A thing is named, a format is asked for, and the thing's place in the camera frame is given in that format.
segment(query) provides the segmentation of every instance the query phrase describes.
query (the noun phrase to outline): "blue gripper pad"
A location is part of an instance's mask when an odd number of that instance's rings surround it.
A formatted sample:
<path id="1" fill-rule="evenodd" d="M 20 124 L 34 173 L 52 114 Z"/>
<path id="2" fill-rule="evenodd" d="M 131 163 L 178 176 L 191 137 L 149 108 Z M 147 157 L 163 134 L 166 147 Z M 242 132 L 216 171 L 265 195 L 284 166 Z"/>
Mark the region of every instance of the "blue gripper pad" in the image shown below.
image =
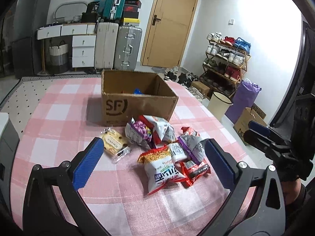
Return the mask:
<path id="1" fill-rule="evenodd" d="M 267 128 L 263 125 L 260 125 L 259 123 L 255 122 L 253 120 L 248 123 L 248 127 L 249 127 L 249 129 L 256 131 L 257 133 L 261 134 L 262 136 L 270 137 L 269 128 Z"/>
<path id="2" fill-rule="evenodd" d="M 98 137 L 94 139 L 96 140 L 92 140 L 92 142 L 85 149 L 85 151 L 87 150 L 87 153 L 73 171 L 72 184 L 76 191 L 86 185 L 89 177 L 91 176 L 95 166 L 104 152 L 103 139 Z"/>
<path id="3" fill-rule="evenodd" d="M 235 166 L 235 168 L 237 164 L 236 161 L 229 153 L 225 153 L 214 139 L 206 141 L 205 153 L 223 187 L 233 191 L 235 188 L 235 179 L 238 175 L 236 175 L 224 156 L 229 159 L 229 162 L 232 163 L 231 165 Z"/>

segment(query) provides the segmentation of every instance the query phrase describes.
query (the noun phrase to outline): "beige trash can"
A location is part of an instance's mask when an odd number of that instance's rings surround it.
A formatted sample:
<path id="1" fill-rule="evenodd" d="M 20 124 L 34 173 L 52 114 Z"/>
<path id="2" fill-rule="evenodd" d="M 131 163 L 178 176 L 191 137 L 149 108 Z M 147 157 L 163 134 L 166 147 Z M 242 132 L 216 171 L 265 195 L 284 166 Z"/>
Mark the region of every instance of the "beige trash can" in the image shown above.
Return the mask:
<path id="1" fill-rule="evenodd" d="M 228 97 L 219 92 L 213 92 L 207 109 L 220 121 L 231 105 L 232 101 Z"/>

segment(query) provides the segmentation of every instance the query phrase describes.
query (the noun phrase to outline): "pink and white checkered tablecloth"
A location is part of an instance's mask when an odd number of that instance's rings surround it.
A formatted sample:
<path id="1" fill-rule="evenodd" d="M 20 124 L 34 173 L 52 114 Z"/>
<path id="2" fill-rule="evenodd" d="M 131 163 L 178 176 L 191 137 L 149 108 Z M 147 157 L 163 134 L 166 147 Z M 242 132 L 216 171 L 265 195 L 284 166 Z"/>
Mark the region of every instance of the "pink and white checkered tablecloth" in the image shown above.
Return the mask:
<path id="1" fill-rule="evenodd" d="M 214 138 L 236 161 L 247 155 L 221 123 L 184 87 L 169 86 L 179 96 L 170 123 L 181 134 L 192 126 L 201 136 Z M 100 78 L 60 79 L 51 85 L 29 120 L 16 152 L 11 178 L 14 221 L 22 227 L 26 184 L 35 164 L 58 166 L 73 157 L 100 135 Z M 215 171 L 185 189 L 162 189 L 146 195 L 148 179 L 137 163 L 140 148 L 116 165 L 103 154 L 80 195 L 95 217 L 112 235 L 197 235 L 218 211 L 229 191 Z M 75 224 L 60 191 L 54 188 L 66 219 Z M 253 191 L 245 198 L 237 219 L 244 215 Z"/>

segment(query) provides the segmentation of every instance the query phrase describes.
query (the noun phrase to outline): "small cardboard box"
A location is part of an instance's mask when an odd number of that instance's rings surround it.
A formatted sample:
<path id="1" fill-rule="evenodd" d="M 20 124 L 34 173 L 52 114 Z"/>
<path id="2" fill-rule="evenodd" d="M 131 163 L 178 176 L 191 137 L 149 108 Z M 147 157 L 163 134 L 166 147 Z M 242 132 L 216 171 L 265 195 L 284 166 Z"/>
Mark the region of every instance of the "small cardboard box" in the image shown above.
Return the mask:
<path id="1" fill-rule="evenodd" d="M 133 94 L 138 88 L 143 95 Z M 102 117 L 105 126 L 126 126 L 132 117 L 153 115 L 170 120 L 178 96 L 155 73 L 102 71 Z"/>
<path id="2" fill-rule="evenodd" d="M 245 107 L 241 117 L 238 118 L 233 127 L 245 145 L 249 144 L 244 141 L 244 133 L 249 129 L 248 123 L 252 120 L 259 123 L 260 125 L 267 126 L 258 113 L 249 107 Z"/>
<path id="3" fill-rule="evenodd" d="M 199 90 L 204 97 L 208 95 L 208 92 L 210 90 L 208 86 L 199 81 L 193 81 L 191 87 L 195 87 L 197 90 Z"/>

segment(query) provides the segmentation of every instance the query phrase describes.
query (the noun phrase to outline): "snack bag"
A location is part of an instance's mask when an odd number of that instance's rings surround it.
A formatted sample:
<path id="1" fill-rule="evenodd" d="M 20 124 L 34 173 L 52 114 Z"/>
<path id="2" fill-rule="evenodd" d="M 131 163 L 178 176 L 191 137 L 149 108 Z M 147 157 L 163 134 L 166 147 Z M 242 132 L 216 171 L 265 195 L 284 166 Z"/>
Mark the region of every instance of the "snack bag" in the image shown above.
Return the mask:
<path id="1" fill-rule="evenodd" d="M 133 118 L 125 127 L 126 137 L 136 142 L 144 149 L 150 150 L 155 146 L 152 143 L 152 131 L 142 121 L 135 121 Z"/>
<path id="2" fill-rule="evenodd" d="M 190 159 L 189 154 L 181 147 L 179 143 L 176 142 L 168 144 L 168 147 L 170 148 L 173 163 Z"/>
<path id="3" fill-rule="evenodd" d="M 168 146 L 151 149 L 141 154 L 138 162 L 144 163 L 144 169 L 149 179 L 148 194 L 153 194 L 163 188 L 167 181 L 177 183 L 187 180 L 187 177 L 175 168 Z"/>
<path id="4" fill-rule="evenodd" d="M 188 152 L 192 161 L 200 165 L 205 157 L 204 144 L 205 140 L 197 131 L 192 128 L 183 127 L 186 131 L 177 138 L 182 148 Z"/>
<path id="5" fill-rule="evenodd" d="M 131 152 L 128 139 L 110 127 L 101 131 L 100 138 L 104 141 L 104 151 L 111 156 L 113 163 L 118 162 Z"/>
<path id="6" fill-rule="evenodd" d="M 188 162 L 180 162 L 180 165 L 182 167 L 183 174 L 188 176 L 186 183 L 189 186 L 192 186 L 194 182 L 205 173 L 211 173 L 210 166 L 207 164 L 205 159 L 200 163 L 200 165 L 197 165 L 192 160 Z"/>
<path id="7" fill-rule="evenodd" d="M 153 131 L 152 137 L 155 144 L 159 144 L 162 141 L 171 143 L 176 140 L 174 128 L 164 118 L 151 115 L 140 115 L 139 120 Z"/>

